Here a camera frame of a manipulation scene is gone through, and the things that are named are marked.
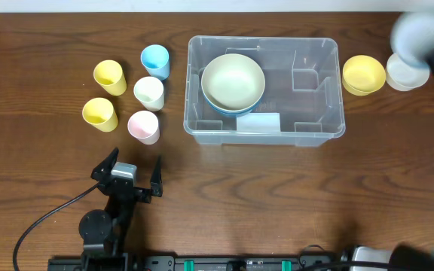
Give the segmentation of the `beige large bowl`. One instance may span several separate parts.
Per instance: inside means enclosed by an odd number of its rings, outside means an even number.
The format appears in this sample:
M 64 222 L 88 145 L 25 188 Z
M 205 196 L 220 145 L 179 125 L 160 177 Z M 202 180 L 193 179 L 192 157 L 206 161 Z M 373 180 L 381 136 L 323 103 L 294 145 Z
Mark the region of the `beige large bowl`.
M 260 65 L 242 54 L 229 53 L 213 59 L 203 70 L 200 85 L 205 96 L 263 96 L 266 79 Z

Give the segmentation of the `grey small bowl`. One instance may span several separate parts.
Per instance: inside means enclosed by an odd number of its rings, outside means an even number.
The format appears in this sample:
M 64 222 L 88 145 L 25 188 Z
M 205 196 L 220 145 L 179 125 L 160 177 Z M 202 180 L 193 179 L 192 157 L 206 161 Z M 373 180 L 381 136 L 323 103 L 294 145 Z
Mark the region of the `grey small bowl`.
M 425 67 L 434 50 L 434 8 L 402 14 L 394 24 L 390 46 L 407 65 Z

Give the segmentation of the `yellow small bowl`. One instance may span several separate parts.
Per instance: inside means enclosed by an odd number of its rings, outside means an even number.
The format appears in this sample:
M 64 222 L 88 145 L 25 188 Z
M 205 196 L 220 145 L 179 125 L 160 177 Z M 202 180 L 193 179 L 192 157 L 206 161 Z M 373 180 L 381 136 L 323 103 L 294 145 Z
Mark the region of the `yellow small bowl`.
M 386 72 L 375 58 L 357 55 L 344 63 L 341 81 L 349 93 L 367 96 L 378 91 L 386 83 Z

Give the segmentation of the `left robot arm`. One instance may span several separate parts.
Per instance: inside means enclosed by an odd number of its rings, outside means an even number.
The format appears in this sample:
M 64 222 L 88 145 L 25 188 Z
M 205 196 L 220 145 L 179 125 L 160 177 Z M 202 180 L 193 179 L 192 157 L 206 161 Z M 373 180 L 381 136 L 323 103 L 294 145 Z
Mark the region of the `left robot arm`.
M 88 212 L 81 219 L 78 231 L 83 239 L 79 270 L 142 270 L 142 261 L 124 251 L 127 231 L 138 202 L 150 203 L 163 195 L 161 158 L 157 159 L 150 178 L 150 187 L 137 187 L 137 167 L 118 161 L 115 148 L 91 172 L 96 188 L 108 197 L 104 209 Z

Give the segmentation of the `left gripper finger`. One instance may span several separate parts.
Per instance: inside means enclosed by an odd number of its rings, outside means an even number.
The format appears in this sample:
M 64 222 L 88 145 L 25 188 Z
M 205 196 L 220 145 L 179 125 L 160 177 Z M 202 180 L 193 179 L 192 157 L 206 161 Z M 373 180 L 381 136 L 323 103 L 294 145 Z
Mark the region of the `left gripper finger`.
M 119 149 L 114 148 L 113 151 L 91 172 L 90 177 L 98 182 L 105 182 L 111 177 L 111 171 L 115 166 L 118 158 Z
M 158 157 L 150 179 L 152 196 L 162 197 L 163 182 L 161 177 L 161 156 Z

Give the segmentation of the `white small bowl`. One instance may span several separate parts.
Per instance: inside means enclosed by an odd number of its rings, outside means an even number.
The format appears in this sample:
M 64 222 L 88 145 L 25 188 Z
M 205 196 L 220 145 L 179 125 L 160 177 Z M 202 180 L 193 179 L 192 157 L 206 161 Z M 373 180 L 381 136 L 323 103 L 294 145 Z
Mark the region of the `white small bowl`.
M 429 68 L 409 66 L 396 53 L 387 60 L 386 82 L 395 90 L 406 92 L 421 87 L 429 76 Z

